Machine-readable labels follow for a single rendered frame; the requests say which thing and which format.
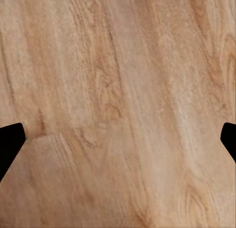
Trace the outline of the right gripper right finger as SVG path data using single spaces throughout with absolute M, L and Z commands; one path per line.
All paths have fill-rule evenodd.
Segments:
M 236 125 L 224 123 L 220 139 L 236 162 Z

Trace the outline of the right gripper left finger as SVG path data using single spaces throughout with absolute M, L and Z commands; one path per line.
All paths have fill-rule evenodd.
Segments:
M 21 123 L 0 128 L 0 182 L 26 141 Z

